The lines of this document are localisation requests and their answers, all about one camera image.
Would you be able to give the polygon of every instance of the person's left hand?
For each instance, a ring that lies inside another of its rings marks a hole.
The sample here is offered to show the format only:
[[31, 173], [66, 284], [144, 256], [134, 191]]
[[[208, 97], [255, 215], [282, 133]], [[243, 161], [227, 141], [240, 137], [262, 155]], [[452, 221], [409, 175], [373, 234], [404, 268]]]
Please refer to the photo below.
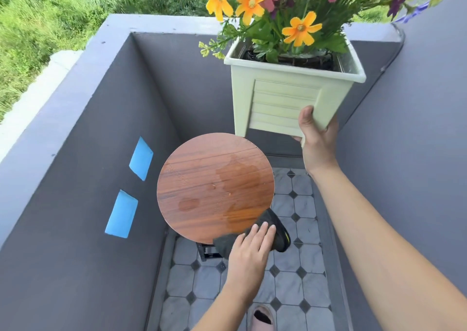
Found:
[[254, 224], [247, 237], [238, 235], [229, 257], [229, 269], [224, 288], [249, 305], [258, 293], [264, 278], [276, 226], [264, 222], [258, 230]]

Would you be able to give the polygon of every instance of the foot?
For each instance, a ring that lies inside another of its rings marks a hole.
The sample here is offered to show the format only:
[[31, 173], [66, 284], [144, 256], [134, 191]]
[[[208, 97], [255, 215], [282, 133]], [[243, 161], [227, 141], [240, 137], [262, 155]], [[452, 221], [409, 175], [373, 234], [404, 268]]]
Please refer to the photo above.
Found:
[[274, 318], [266, 305], [258, 305], [251, 317], [250, 331], [274, 331]]

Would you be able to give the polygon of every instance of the flower pot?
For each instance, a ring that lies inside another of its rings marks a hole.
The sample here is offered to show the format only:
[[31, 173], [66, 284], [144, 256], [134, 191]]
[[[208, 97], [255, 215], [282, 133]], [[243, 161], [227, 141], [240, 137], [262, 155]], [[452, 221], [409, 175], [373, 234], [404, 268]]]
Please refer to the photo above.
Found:
[[224, 64], [232, 72], [235, 134], [244, 137], [247, 128], [303, 137], [298, 126], [300, 110], [313, 105], [313, 118], [325, 128], [354, 82], [366, 75], [352, 45], [336, 56], [340, 72], [300, 68], [243, 60], [247, 45], [238, 39], [227, 53]]

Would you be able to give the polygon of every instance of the hand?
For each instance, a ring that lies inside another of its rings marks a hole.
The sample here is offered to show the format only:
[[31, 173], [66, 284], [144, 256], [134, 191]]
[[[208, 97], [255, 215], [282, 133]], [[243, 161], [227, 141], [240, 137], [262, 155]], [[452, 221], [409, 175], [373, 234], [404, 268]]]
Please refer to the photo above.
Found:
[[305, 135], [305, 145], [303, 147], [305, 169], [314, 177], [322, 169], [339, 167], [335, 157], [339, 123], [337, 117], [334, 116], [328, 127], [320, 132], [315, 126], [312, 113], [313, 106], [302, 109], [298, 116], [298, 124]]
[[247, 237], [241, 234], [235, 240], [224, 289], [237, 295], [245, 305], [251, 304], [259, 291], [275, 234], [276, 226], [268, 229], [264, 222], [259, 230], [254, 224]]

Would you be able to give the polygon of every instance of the stool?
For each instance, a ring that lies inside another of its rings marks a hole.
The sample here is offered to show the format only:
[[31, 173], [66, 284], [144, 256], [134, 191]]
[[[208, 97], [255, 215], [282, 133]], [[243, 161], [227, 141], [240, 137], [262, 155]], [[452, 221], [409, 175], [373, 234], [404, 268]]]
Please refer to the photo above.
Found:
[[203, 261], [220, 257], [212, 251], [213, 239], [249, 228], [273, 196], [274, 175], [266, 156], [247, 139], [228, 133], [183, 143], [157, 182], [162, 216], [178, 234], [197, 243]]

